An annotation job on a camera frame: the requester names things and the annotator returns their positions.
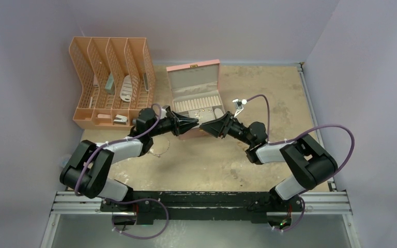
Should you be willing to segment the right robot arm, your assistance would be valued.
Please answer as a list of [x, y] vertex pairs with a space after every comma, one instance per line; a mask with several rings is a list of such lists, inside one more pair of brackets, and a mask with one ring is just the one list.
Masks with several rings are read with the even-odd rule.
[[256, 121], [246, 127], [230, 112], [201, 124], [200, 129], [216, 138], [229, 135], [247, 144], [246, 156], [253, 164], [287, 164], [291, 176], [270, 190], [269, 202], [276, 210], [284, 209], [291, 198], [315, 188], [338, 170], [336, 160], [309, 134], [272, 145], [267, 142], [268, 135], [262, 122]]

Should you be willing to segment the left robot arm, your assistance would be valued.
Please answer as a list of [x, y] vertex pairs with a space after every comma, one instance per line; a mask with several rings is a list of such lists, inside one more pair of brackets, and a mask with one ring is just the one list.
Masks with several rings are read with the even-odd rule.
[[123, 139], [104, 143], [81, 141], [59, 176], [60, 183], [74, 189], [77, 196], [107, 198], [120, 211], [131, 209], [133, 189], [108, 178], [112, 164], [147, 154], [155, 136], [180, 136], [199, 125], [197, 118], [175, 113], [168, 105], [159, 111], [157, 114], [151, 107], [140, 110], [129, 135]]

